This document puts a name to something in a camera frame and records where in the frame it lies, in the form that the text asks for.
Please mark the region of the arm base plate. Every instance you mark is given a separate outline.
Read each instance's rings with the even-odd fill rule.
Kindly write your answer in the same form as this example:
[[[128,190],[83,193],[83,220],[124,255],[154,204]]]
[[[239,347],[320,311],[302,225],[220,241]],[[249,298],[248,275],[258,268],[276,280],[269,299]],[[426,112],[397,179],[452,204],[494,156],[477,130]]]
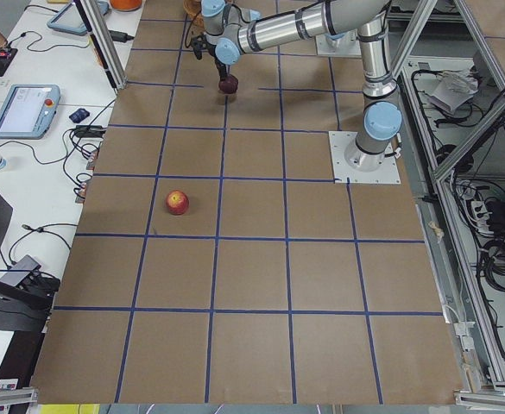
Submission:
[[[356,31],[346,32],[338,38],[333,38],[329,34],[317,35],[315,41],[317,55],[319,56],[352,59],[359,59],[361,57]]]
[[[354,131],[329,131],[333,181],[339,184],[400,185],[400,149],[389,143],[381,154],[359,150]]]

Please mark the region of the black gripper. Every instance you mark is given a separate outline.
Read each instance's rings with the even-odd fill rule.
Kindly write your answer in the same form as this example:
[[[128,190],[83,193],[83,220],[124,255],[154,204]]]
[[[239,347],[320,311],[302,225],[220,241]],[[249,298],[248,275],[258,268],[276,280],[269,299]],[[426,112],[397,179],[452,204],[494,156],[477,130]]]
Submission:
[[[215,46],[211,44],[205,37],[204,34],[200,34],[191,39],[191,48],[197,60],[203,58],[203,53],[208,53],[214,59],[215,66],[218,70],[219,82],[224,82],[227,80],[228,66],[221,62],[215,53]]]

